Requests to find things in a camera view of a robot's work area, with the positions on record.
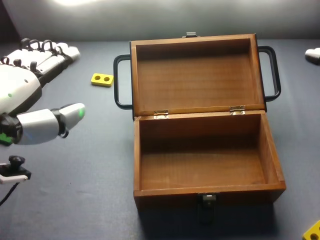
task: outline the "gray table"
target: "gray table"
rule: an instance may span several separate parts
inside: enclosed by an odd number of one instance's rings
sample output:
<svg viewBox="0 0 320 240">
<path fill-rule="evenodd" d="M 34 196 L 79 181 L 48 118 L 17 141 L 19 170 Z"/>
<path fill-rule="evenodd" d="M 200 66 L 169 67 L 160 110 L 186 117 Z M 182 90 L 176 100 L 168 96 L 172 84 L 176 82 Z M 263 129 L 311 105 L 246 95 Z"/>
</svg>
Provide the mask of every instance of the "gray table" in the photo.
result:
<svg viewBox="0 0 320 240">
<path fill-rule="evenodd" d="M 301 239 L 320 219 L 320 66 L 304 59 L 320 40 L 259 40 L 277 54 L 282 94 L 267 116 L 287 190 L 273 206 L 216 209 L 214 226 L 197 223 L 196 211 L 148 211 L 133 200 L 133 121 L 114 103 L 112 88 L 90 83 L 93 73 L 113 74 L 113 59 L 127 42 L 70 42 L 81 59 L 47 84 L 31 110 L 68 103 L 86 105 L 86 116 L 66 139 L 33 146 L 0 146 L 26 158 L 32 172 L 0 207 L 1 240 L 106 239 Z M 16 45 L 0 45 L 0 56 Z M 267 55 L 261 67 L 265 91 L 272 79 Z M 120 100 L 131 102 L 130 65 L 120 63 Z M 0 186 L 0 199 L 10 186 Z"/>
</svg>

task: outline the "latch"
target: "latch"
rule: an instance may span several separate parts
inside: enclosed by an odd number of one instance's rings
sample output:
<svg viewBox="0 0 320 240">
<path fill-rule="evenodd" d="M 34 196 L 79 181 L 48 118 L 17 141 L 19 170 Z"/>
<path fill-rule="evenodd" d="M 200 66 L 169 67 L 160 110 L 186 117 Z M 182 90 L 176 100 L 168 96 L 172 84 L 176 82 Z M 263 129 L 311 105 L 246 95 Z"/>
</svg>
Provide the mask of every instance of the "latch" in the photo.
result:
<svg viewBox="0 0 320 240">
<path fill-rule="evenodd" d="M 245 112 L 245 106 L 231 106 L 230 107 L 230 114 L 231 115 L 244 115 L 246 114 Z"/>
<path fill-rule="evenodd" d="M 160 110 L 160 111 L 154 111 L 154 119 L 168 119 L 169 118 L 169 112 L 168 110 Z"/>
<path fill-rule="evenodd" d="M 183 38 L 195 38 L 195 37 L 200 37 L 200 36 L 197 36 L 197 33 L 195 31 L 189 31 L 186 33 L 185 36 L 183 36 Z"/>
<path fill-rule="evenodd" d="M 198 221 L 202 225 L 210 225 L 214 222 L 214 211 L 217 196 L 214 193 L 199 193 L 198 202 Z"/>
</svg>

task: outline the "yellow block with holes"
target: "yellow block with holes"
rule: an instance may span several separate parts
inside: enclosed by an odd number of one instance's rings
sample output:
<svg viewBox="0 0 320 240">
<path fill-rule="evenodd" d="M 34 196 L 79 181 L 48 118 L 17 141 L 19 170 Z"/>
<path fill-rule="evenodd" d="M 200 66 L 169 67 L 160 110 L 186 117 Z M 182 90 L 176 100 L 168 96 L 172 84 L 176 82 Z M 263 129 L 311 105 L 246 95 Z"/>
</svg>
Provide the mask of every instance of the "yellow block with holes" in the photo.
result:
<svg viewBox="0 0 320 240">
<path fill-rule="evenodd" d="M 303 236 L 303 240 L 320 240 L 320 220 L 315 223 Z"/>
<path fill-rule="evenodd" d="M 101 87 L 110 88 L 113 82 L 114 82 L 114 76 L 112 75 L 95 73 L 91 78 L 92 85 L 101 86 Z"/>
</svg>

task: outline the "box lid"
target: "box lid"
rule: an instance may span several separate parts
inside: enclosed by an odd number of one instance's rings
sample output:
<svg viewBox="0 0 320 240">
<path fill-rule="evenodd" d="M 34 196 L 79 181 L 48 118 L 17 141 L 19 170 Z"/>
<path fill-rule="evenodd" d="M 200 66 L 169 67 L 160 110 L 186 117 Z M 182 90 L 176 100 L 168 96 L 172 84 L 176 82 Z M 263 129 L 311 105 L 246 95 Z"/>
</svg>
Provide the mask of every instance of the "box lid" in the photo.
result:
<svg viewBox="0 0 320 240">
<path fill-rule="evenodd" d="M 131 42 L 135 116 L 264 110 L 255 34 Z"/>
</svg>

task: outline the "wooden box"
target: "wooden box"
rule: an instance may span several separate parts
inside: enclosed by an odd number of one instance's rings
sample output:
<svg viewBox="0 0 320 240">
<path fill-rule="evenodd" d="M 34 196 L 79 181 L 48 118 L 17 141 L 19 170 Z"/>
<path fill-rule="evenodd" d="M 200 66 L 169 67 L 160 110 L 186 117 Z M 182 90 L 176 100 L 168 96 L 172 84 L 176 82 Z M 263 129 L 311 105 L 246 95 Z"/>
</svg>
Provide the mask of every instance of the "wooden box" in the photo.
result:
<svg viewBox="0 0 320 240">
<path fill-rule="evenodd" d="M 132 41 L 130 50 L 114 61 L 114 92 L 133 112 L 138 209 L 275 201 L 286 184 L 266 116 L 281 92 L 273 49 L 244 34 Z M 259 52 L 270 56 L 273 96 Z M 122 60 L 131 60 L 132 105 L 119 102 Z"/>
</svg>

